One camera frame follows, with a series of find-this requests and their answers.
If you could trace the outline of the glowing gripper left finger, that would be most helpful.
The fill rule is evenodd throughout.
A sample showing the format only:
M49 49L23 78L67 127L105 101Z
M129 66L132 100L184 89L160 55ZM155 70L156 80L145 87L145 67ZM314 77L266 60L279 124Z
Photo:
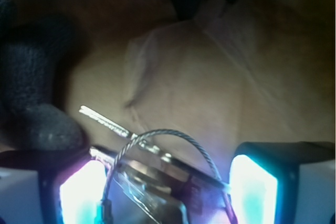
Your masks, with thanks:
M1 153L1 223L96 223L105 166L87 151Z

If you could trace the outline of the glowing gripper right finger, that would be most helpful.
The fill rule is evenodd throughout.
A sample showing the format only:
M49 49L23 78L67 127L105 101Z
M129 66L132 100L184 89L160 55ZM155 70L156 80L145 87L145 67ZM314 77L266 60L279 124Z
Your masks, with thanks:
M335 223L335 144L244 142L230 164L237 223Z

